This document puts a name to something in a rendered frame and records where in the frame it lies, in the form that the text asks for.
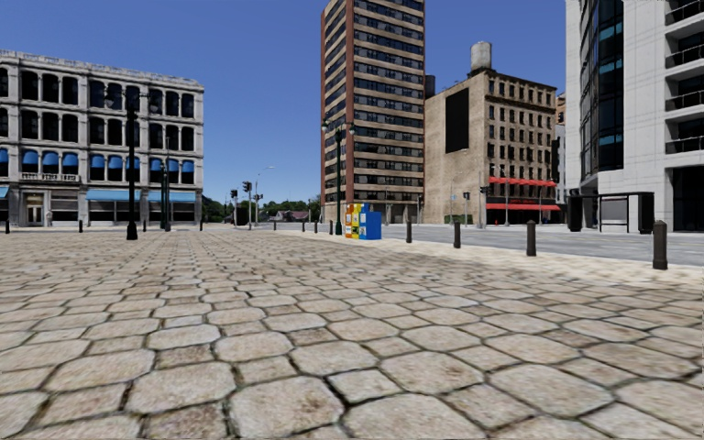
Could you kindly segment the trees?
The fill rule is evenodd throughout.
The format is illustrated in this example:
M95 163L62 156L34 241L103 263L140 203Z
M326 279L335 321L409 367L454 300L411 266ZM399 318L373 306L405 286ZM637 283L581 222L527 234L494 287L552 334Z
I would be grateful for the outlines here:
M251 214L255 223L255 196L252 196ZM247 213L248 197L239 199L237 202L237 224L239 226L248 223ZM232 224L232 199L226 198L224 201L202 197L202 218L206 223L230 223ZM306 201L284 201L276 203L269 201L259 203L259 221L318 221L321 218L321 205L318 200Z

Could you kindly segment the grey street lamp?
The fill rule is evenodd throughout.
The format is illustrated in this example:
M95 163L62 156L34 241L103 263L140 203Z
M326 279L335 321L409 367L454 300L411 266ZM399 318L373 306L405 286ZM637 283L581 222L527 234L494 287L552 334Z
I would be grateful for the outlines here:
M261 194L259 193L259 178L264 171L273 170L275 166L267 166L258 172L257 178L255 180L255 226L259 226L259 200Z

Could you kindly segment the white concrete glass building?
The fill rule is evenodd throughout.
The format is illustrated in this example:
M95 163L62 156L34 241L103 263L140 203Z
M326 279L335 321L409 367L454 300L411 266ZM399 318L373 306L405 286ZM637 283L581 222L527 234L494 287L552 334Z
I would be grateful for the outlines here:
M566 188L704 232L704 0L566 0Z

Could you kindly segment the dark street lamp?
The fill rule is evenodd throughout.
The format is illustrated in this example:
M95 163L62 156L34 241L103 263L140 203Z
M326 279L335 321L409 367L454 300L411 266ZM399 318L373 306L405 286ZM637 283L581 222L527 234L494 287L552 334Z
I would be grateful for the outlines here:
M171 231L171 220L170 220L170 168L169 168L169 161L170 161L170 152L171 152L171 139L169 137L165 137L166 139L166 158L164 161L162 161L160 169L162 173L161 177L161 201L160 201L160 206L161 206L161 219L160 219L160 227L165 231L165 232L170 232Z
M128 241L138 239L135 209L135 124L138 116L138 106L141 98L152 98L152 92L143 92L138 87L128 87L122 95L125 98L126 108L126 139L128 146L127 171L128 182L128 223L126 227L126 239Z
M350 135L354 135L356 127L353 122L347 122L346 118L343 116L341 122L335 127L333 127L332 122L325 119L322 122L321 129L324 133L330 132L332 129L335 130L335 235L341 236L341 144L346 136L346 132L349 132Z

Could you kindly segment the pale stone building blue awnings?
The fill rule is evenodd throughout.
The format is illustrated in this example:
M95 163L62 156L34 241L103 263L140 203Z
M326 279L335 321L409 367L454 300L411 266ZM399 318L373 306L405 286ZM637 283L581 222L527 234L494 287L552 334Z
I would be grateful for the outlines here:
M204 185L204 88L195 80L0 49L0 226L128 222L128 87L139 224L161 219L170 138L170 221L196 224Z

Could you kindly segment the blue newspaper box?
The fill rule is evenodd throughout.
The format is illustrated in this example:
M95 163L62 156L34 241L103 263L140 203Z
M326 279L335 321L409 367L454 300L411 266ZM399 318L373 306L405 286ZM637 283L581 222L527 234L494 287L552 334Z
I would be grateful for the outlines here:
M361 205L359 213L359 238L381 239L381 212L372 211L368 203Z

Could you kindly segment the tan brick building red awnings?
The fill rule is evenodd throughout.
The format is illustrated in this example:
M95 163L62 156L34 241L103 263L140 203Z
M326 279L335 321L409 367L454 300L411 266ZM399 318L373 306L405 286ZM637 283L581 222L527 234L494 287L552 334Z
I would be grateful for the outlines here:
M479 173L490 183L488 225L554 223L556 201L556 88L500 73L491 45L480 41L470 72L426 99L423 221L481 225Z

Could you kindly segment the black bus shelter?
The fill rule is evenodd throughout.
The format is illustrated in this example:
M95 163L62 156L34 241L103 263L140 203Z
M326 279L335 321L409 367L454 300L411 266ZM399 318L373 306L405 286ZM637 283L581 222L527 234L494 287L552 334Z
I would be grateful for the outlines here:
M567 197L567 224L578 232L586 222L588 227L624 226L631 230L631 214L637 214L637 230L651 234L655 223L655 194L653 192L614 192L605 194L577 194Z

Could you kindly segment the brown brick tower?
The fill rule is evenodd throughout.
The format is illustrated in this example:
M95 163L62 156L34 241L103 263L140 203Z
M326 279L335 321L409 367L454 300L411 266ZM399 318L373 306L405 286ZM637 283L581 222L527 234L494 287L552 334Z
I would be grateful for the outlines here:
M329 0L321 15L321 117L341 144L341 216L367 203L413 220L424 193L424 0ZM336 219L335 130L321 135L321 205Z

